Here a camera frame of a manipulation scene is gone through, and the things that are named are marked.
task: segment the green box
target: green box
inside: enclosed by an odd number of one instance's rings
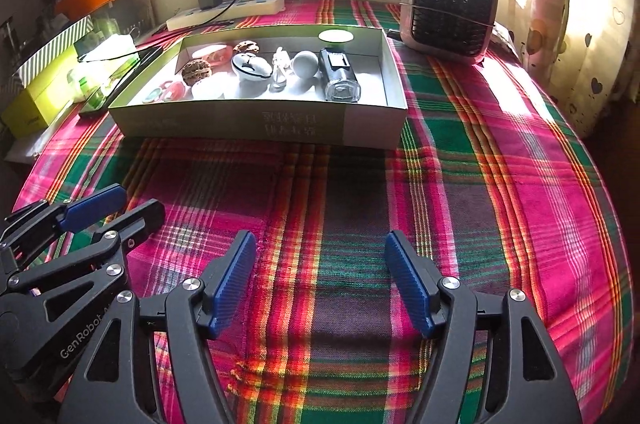
[[[318,39],[318,34],[328,28],[332,27],[254,26],[187,37],[142,71],[114,100],[109,111],[122,133],[132,137],[258,139],[397,148],[407,105],[392,49],[384,31],[379,28],[335,27],[348,30],[354,36],[353,41],[342,45],[348,55],[377,57],[386,105],[279,99],[275,94],[268,99],[224,98],[129,104],[145,86],[153,86],[150,82],[154,76],[175,57],[175,73],[178,73],[191,54],[203,45],[235,44],[251,39],[260,44],[260,54],[271,54],[278,45],[284,46],[291,57],[300,50],[311,50],[317,54],[327,46]]]

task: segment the walnut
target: walnut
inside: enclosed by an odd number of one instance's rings
[[[211,76],[209,63],[200,58],[190,60],[182,68],[182,79],[187,86],[193,86],[197,81],[209,76]]]

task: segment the small figurine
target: small figurine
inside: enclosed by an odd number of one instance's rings
[[[278,47],[273,54],[273,73],[271,74],[271,91],[282,91],[287,86],[287,73],[291,70],[289,54]]]
[[[197,81],[209,76],[211,76],[209,63],[200,58],[190,60],[182,68],[182,79],[187,86],[193,86]]]
[[[254,41],[242,41],[236,44],[234,48],[234,55],[237,54],[257,54],[260,52],[260,46],[255,44]]]

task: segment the portable air cooler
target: portable air cooler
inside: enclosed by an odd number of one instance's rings
[[[465,64],[484,58],[498,0],[402,0],[402,42]]]

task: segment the white mouse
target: white mouse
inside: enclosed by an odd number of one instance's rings
[[[263,58],[254,54],[238,54],[231,59],[231,66],[240,79],[267,80],[271,78],[273,69]]]

